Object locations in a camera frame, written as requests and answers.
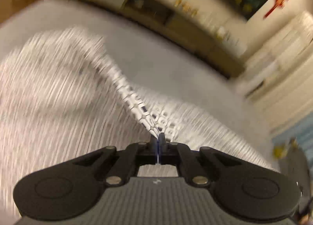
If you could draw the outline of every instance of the metal screw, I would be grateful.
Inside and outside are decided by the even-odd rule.
[[[117,185],[122,181],[122,179],[120,177],[117,177],[117,176],[112,176],[112,177],[108,177],[105,181],[108,184]]]
[[[192,181],[193,181],[195,184],[198,184],[198,185],[207,184],[207,183],[209,182],[209,180],[208,180],[206,177],[203,177],[203,176],[194,177],[194,178],[192,179]]]

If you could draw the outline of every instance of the blue wall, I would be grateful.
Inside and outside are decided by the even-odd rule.
[[[313,113],[307,115],[282,134],[274,137],[273,143],[284,143],[291,137],[297,137],[297,142],[305,152],[311,172],[313,172]]]

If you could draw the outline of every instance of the black plastic part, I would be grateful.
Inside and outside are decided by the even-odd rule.
[[[300,190],[286,176],[214,149],[201,148],[200,153],[219,171],[212,188],[215,199],[234,216],[272,222],[295,212]]]
[[[13,191],[21,215],[56,221],[90,209],[103,192],[95,178],[97,168],[111,160],[115,152],[116,149],[100,149],[24,177]],[[99,157],[101,164],[91,163],[94,157]]]
[[[93,207],[108,187],[127,184],[142,165],[174,165],[193,187],[208,189],[228,213],[252,222],[273,222],[295,211],[300,190],[284,175],[261,168],[217,150],[167,143],[164,134],[149,143],[134,143],[125,150],[102,148],[76,159],[32,173],[15,186],[13,198],[21,215],[60,221]],[[109,177],[119,177],[111,185]],[[195,177],[208,182],[197,185]]]

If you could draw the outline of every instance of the floor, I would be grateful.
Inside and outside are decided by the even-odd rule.
[[[0,59],[38,32],[73,26],[105,37],[107,52],[131,82],[203,108],[276,164],[265,123],[224,78],[172,42],[103,9],[75,0],[34,4],[1,27]]]
[[[0,23],[38,0],[0,0]]]

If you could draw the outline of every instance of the small logo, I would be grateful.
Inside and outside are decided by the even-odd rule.
[[[158,183],[162,183],[162,181],[160,179],[156,179],[155,181],[153,181],[154,184],[158,184]]]

